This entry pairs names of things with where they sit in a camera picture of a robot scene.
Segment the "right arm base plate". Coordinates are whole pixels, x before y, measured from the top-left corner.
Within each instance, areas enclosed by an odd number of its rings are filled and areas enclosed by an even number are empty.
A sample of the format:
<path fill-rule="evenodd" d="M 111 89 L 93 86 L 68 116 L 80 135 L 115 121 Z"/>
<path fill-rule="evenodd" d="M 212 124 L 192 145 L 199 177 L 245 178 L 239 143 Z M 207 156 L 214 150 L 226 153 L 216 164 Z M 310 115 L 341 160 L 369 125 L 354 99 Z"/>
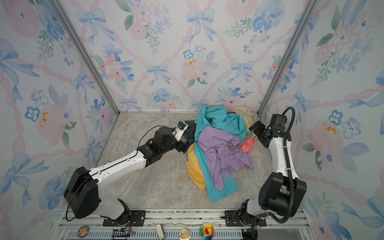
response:
<path fill-rule="evenodd" d="M 225 220 L 227 227 L 246 227 L 250 228 L 252 224 L 254 227 L 261 228 L 266 227 L 267 223 L 265 219 L 257 218 L 249 215 L 248 213 L 240 213 L 240 210 L 225 211 L 225 215 L 221 217 Z"/>

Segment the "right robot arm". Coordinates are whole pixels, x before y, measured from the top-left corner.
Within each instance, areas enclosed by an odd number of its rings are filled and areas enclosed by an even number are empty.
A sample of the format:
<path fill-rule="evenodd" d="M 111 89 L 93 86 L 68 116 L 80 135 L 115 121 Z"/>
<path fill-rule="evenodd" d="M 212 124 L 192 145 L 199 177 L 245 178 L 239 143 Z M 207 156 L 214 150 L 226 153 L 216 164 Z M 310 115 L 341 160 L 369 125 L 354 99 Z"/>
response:
<path fill-rule="evenodd" d="M 293 217 L 307 191 L 307 184 L 296 173 L 291 154 L 291 128 L 286 112 L 273 114 L 268 126 L 260 121 L 250 127 L 272 158 L 273 170 L 260 189 L 258 200 L 242 203 L 238 217 L 245 226 L 271 217 L 279 224 Z"/>

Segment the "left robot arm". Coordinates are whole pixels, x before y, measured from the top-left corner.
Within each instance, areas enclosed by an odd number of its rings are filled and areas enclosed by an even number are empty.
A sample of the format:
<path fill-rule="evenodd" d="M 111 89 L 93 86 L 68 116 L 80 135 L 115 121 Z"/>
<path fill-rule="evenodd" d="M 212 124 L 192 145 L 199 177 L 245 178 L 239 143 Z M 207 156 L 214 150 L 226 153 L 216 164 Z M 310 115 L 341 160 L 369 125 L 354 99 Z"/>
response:
<path fill-rule="evenodd" d="M 128 173 L 148 167 L 172 151 L 186 153 L 195 142 L 196 124 L 179 122 L 176 127 L 156 126 L 153 138 L 127 156 L 100 167 L 76 169 L 64 191 L 64 197 L 76 219 L 89 215 L 105 218 L 106 226 L 127 226 L 134 214 L 121 199 L 111 201 L 99 196 L 101 190 Z"/>

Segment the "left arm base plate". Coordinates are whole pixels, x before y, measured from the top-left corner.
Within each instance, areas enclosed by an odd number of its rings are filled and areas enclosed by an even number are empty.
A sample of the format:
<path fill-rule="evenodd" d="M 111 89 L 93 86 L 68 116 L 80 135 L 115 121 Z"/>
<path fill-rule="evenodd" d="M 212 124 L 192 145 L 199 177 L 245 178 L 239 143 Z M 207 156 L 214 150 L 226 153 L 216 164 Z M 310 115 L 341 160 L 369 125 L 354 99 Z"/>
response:
<path fill-rule="evenodd" d="M 116 220 L 105 218 L 103 227 L 142 227 L 146 213 L 145 210 L 124 211 Z"/>

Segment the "pink printed jacket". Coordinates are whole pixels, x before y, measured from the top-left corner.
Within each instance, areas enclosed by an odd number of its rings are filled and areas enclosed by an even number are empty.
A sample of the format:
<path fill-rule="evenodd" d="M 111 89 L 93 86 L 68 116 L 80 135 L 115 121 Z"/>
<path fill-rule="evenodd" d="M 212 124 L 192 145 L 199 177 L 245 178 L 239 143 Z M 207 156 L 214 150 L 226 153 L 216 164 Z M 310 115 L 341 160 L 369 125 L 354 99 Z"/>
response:
<path fill-rule="evenodd" d="M 253 146 L 256 144 L 257 139 L 254 138 L 245 138 L 245 140 L 241 143 L 239 149 L 250 155 Z"/>

